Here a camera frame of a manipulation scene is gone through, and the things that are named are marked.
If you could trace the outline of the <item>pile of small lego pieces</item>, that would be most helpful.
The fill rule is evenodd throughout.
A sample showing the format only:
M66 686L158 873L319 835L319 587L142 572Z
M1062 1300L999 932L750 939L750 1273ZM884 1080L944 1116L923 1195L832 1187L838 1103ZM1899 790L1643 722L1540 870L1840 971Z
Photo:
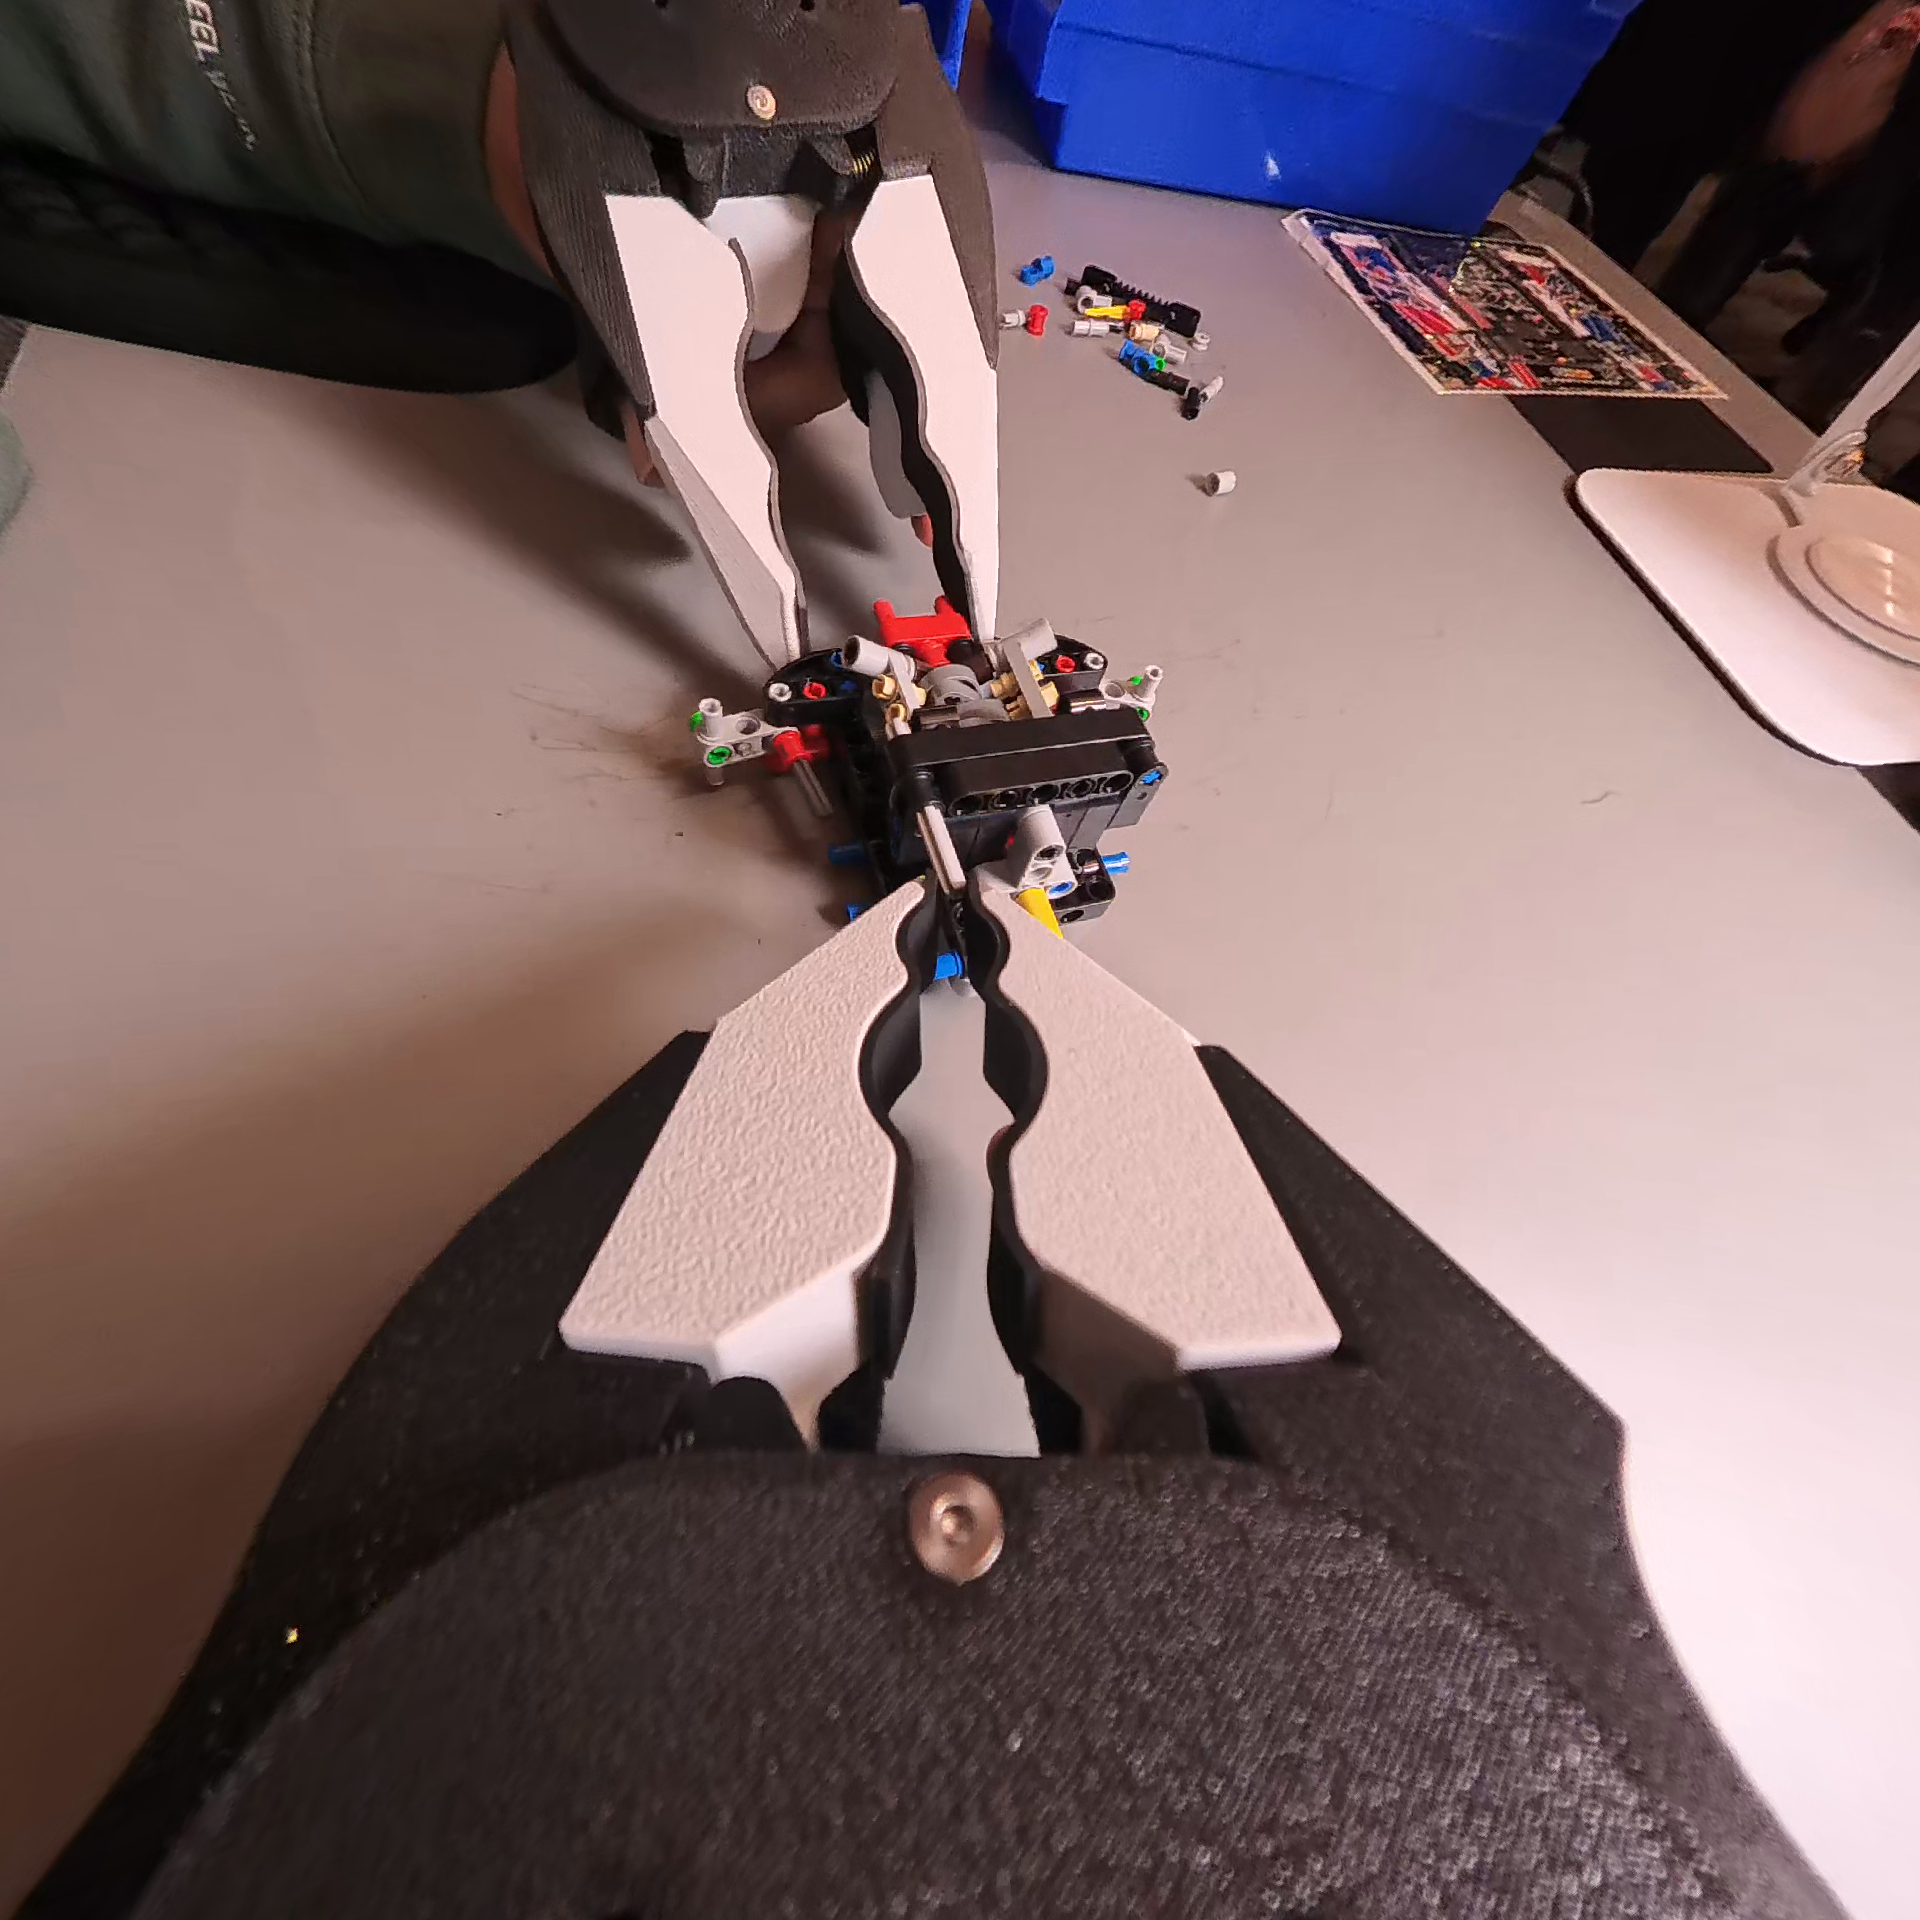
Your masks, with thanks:
M999 314L1003 332L1092 344L1131 379L1170 396L1183 420L1197 420L1218 396L1223 375L1208 364L1212 336L1197 306L1096 264L1060 278L1047 254L1018 266L1015 278L1030 297Z

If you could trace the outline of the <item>black desk mat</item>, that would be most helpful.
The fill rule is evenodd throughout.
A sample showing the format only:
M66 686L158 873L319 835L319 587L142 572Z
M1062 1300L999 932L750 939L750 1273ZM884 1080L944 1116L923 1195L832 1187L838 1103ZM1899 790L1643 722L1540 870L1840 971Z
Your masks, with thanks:
M1771 472L1771 459L1755 452L1703 401L1514 393L1508 402L1572 473L1596 470Z

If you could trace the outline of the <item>person's left hand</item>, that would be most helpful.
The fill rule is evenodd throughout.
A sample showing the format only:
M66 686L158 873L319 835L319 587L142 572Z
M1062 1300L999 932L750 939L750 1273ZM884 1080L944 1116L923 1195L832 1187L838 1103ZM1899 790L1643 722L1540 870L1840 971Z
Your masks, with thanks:
M815 305L799 312L772 351L750 360L743 368L743 393L757 431L768 441L845 404L830 310Z

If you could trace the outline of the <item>lego instruction booklet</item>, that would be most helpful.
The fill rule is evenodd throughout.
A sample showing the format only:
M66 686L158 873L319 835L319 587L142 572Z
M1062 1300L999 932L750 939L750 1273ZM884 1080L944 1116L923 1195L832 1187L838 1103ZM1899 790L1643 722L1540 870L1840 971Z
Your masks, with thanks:
M1284 230L1432 393L1720 399L1558 254L1507 232L1355 225L1314 208Z

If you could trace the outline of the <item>white monitor stand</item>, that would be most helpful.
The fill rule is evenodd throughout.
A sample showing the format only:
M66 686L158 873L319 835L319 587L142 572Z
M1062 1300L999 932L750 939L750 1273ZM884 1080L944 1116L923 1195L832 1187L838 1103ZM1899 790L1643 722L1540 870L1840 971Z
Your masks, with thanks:
M1918 762L1918 508L1863 483L1907 334L1788 473L1596 470L1574 504L1740 702L1818 759Z

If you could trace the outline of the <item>lego car chassis model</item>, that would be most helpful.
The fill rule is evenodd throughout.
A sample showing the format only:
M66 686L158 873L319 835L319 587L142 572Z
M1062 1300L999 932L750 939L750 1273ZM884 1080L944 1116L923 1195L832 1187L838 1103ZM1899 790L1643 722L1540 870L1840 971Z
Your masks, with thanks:
M850 839L830 854L883 896L925 881L944 902L933 979L967 971L965 899L933 879L917 811L936 802L960 862L1036 895L1070 927L1099 918L1126 873L1106 832L1136 824L1166 783L1149 734L1156 665L1120 674L1045 619L979 640L947 596L927 612L874 607L871 636L780 668L750 708L701 700L687 721L709 784L758 764L802 786Z

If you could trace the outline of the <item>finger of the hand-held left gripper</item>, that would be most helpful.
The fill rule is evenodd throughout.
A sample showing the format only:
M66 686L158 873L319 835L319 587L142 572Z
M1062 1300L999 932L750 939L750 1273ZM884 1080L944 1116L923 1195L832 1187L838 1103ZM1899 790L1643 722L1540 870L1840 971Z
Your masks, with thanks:
M719 200L699 219L669 198L610 194L608 222L652 393L645 444L760 658L784 668L802 650L805 596L743 372L799 314L813 206Z
M944 596L999 632L999 392L933 176L875 183L832 288L832 344L894 516L925 516Z

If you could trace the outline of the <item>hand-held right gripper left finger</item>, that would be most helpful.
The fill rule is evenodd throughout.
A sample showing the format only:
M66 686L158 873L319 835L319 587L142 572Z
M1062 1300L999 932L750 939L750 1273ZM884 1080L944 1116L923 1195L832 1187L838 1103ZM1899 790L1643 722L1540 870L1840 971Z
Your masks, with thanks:
M758 1379L812 1447L830 1394L895 1355L890 1111L918 1073L934 931L910 881L719 1017L560 1316L571 1351Z

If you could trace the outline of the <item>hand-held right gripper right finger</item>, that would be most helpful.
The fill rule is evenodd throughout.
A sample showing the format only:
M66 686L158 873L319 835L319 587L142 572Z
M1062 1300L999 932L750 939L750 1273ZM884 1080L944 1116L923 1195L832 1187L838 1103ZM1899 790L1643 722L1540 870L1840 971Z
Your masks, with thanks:
M990 1150L990 1304L1043 1452L1099 1447L1142 1387L1316 1361L1332 1311L1197 1044L1019 906L970 886Z

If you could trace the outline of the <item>person's left forearm green sleeve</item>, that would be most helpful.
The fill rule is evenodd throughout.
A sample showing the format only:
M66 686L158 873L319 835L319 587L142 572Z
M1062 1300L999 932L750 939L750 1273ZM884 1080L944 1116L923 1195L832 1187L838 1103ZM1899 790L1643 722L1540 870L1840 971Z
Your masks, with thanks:
M4 3L4 145L543 274L496 3Z

